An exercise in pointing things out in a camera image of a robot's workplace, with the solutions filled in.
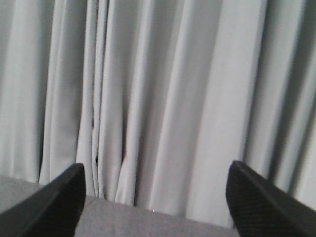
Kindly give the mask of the black right-side right gripper right finger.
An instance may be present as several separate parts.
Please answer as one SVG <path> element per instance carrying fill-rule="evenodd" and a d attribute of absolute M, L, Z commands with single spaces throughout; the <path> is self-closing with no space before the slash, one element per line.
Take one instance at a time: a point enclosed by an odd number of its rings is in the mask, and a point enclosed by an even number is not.
<path fill-rule="evenodd" d="M 314 237 L 316 212 L 245 163 L 230 165 L 226 200 L 241 237 Z"/>

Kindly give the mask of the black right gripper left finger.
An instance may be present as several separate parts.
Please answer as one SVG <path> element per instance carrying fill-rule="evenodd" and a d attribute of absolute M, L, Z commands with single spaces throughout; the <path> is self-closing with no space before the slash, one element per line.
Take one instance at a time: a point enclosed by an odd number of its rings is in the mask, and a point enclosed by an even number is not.
<path fill-rule="evenodd" d="M 39 191 L 0 215 L 2 237 L 73 237 L 86 199 L 85 171 L 72 164 Z"/>

